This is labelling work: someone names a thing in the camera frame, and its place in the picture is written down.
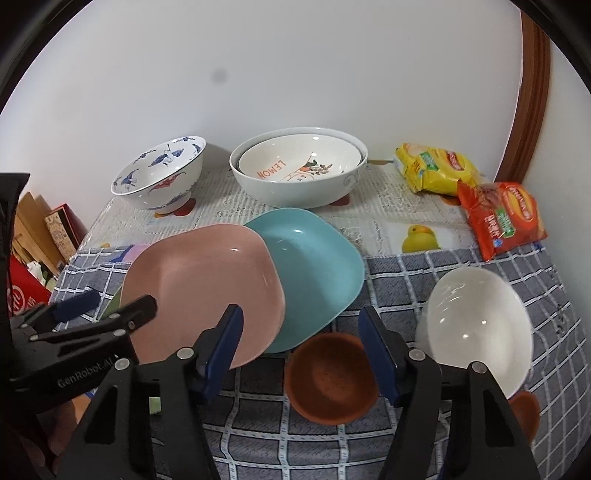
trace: green plate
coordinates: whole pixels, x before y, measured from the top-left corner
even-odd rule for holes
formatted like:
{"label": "green plate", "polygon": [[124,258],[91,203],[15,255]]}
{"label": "green plate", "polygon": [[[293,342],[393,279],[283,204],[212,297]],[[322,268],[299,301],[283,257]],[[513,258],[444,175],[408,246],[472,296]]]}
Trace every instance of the green plate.
{"label": "green plate", "polygon": [[121,289],[117,290],[117,293],[113,295],[113,298],[105,308],[103,315],[100,316],[100,319],[103,320],[107,318],[111,313],[117,310],[121,306]]}

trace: blue checkered cloth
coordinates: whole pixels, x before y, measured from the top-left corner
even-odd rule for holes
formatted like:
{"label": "blue checkered cloth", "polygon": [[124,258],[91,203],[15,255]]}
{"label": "blue checkered cloth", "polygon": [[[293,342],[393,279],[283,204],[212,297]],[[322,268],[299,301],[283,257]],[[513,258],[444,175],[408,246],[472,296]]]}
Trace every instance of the blue checkered cloth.
{"label": "blue checkered cloth", "polygon": [[[81,252],[62,273],[53,300],[95,288],[101,305],[70,322],[100,318],[120,288],[129,264],[113,262],[125,248]],[[414,346],[417,319],[435,283],[446,272],[477,265],[511,283],[530,314],[534,354],[524,388],[541,407],[532,445],[541,477],[558,479],[591,434],[586,336],[546,250],[525,245],[483,262],[478,249],[431,251],[366,259],[359,297],[325,331],[358,335],[361,307],[373,305],[386,327]],[[322,426],[290,408],[283,371],[289,352],[264,355],[228,372],[223,390],[202,411],[203,426],[222,479],[371,480],[388,453],[400,412],[383,398],[364,417],[347,425]],[[439,474],[449,435],[450,404],[443,402],[428,478]],[[158,477],[168,480],[160,418],[152,417]]]}

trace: white ceramic bowl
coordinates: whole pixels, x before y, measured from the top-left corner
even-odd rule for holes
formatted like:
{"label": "white ceramic bowl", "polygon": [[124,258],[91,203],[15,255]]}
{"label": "white ceramic bowl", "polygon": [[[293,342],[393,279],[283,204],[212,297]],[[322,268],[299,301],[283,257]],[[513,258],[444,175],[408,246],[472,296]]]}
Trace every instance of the white ceramic bowl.
{"label": "white ceramic bowl", "polygon": [[439,280],[419,319],[416,344],[440,364],[483,362],[507,398],[531,368],[530,316],[511,285],[483,268],[460,267]]}
{"label": "white ceramic bowl", "polygon": [[244,175],[266,181],[315,181],[354,170],[357,148],[328,135],[295,134],[265,140],[238,160]]}
{"label": "white ceramic bowl", "polygon": [[183,137],[150,148],[119,172],[111,193],[140,210],[175,211],[191,197],[201,175],[199,155],[205,145],[201,137]]}
{"label": "white ceramic bowl", "polygon": [[[238,170],[238,161],[253,146],[286,135],[314,134],[340,138],[354,145],[361,154],[361,162],[351,171],[314,181],[267,181],[249,177]],[[314,208],[335,202],[347,195],[359,181],[368,159],[367,147],[353,135],[319,127],[295,127],[267,132],[245,141],[230,155],[230,168],[240,186],[256,200],[273,207]]]}

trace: yellow snack bag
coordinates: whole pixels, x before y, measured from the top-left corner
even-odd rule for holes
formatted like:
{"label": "yellow snack bag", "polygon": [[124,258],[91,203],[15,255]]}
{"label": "yellow snack bag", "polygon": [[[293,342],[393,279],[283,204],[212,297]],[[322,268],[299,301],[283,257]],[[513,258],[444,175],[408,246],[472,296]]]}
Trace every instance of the yellow snack bag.
{"label": "yellow snack bag", "polygon": [[457,181],[470,187],[480,183],[478,170],[464,155],[412,143],[396,149],[400,172],[413,192],[430,192],[457,196]]}

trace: pink square plate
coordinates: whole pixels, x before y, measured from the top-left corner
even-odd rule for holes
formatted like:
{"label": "pink square plate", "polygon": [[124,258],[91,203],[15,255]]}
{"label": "pink square plate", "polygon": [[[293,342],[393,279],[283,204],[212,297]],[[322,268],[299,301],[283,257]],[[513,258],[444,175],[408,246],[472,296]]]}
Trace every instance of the pink square plate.
{"label": "pink square plate", "polygon": [[262,354],[283,324],[285,297],[265,242],[242,225],[218,224],[165,238],[131,265],[121,305],[144,295],[156,318],[131,336],[140,363],[164,360],[240,305],[244,331],[231,368]]}

